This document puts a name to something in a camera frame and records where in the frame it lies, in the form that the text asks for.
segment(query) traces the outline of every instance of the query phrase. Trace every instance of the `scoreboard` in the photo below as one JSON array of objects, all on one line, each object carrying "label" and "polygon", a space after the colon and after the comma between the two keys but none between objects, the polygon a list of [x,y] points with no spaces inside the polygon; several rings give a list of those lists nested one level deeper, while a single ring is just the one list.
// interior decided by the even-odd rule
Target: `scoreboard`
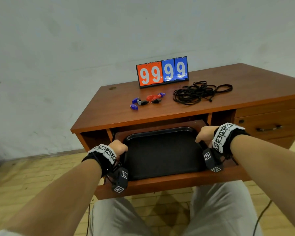
[{"label": "scoreboard", "polygon": [[187,56],[136,65],[140,88],[189,80]]}]

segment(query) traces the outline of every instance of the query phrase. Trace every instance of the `light gray pants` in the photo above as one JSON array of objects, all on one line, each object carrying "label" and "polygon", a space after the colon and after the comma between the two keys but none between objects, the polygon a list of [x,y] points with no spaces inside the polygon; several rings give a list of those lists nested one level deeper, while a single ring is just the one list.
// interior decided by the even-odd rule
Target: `light gray pants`
[{"label": "light gray pants", "polygon": [[[152,236],[125,198],[100,200],[90,216],[90,236]],[[183,236],[252,236],[257,215],[242,181],[199,186],[190,202],[190,224]],[[256,236],[261,236],[260,226]]]}]

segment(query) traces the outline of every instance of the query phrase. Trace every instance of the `forearm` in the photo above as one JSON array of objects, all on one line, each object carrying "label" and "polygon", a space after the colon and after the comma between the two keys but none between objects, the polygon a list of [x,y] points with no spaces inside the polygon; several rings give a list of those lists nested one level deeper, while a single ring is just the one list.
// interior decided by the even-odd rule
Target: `forearm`
[{"label": "forearm", "polygon": [[28,202],[5,229],[24,236],[73,235],[101,175],[98,162],[83,161]]},{"label": "forearm", "polygon": [[295,225],[295,153],[247,135],[235,137],[231,151]]}]

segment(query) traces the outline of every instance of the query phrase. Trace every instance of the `desk surface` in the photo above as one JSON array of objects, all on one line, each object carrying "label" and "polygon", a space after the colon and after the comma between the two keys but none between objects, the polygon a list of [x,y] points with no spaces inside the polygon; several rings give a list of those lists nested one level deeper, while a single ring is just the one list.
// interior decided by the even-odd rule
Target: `desk surface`
[{"label": "desk surface", "polygon": [[[174,119],[235,108],[249,107],[295,98],[295,78],[260,69],[243,63],[189,72],[189,82],[167,84],[140,89],[137,81],[102,86],[77,119],[72,133]],[[218,94],[213,101],[201,100],[192,106],[176,103],[173,91],[193,82],[206,80],[208,84],[231,84],[233,91]],[[160,104],[139,106],[131,110],[132,99],[166,93]]]}]

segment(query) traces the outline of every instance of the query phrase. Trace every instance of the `wooden desk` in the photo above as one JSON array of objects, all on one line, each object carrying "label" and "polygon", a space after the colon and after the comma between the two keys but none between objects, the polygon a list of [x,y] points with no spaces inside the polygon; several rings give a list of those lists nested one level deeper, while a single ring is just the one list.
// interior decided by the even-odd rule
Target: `wooden desk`
[{"label": "wooden desk", "polygon": [[[102,86],[71,128],[86,151],[100,143],[109,144],[125,131],[140,131],[161,126],[205,120],[210,125],[233,122],[246,127],[260,139],[289,148],[295,140],[295,78],[246,64],[233,64],[189,72],[190,81],[140,89],[138,82]],[[192,106],[173,101],[176,89],[193,82],[231,84],[233,91],[218,94],[213,101],[202,100]],[[138,111],[130,109],[132,99],[166,93],[160,104],[148,104]],[[203,171],[129,182],[123,194],[110,186],[99,186],[98,199],[143,194],[181,187],[230,180],[249,180],[241,166],[230,166],[219,173]]]}]

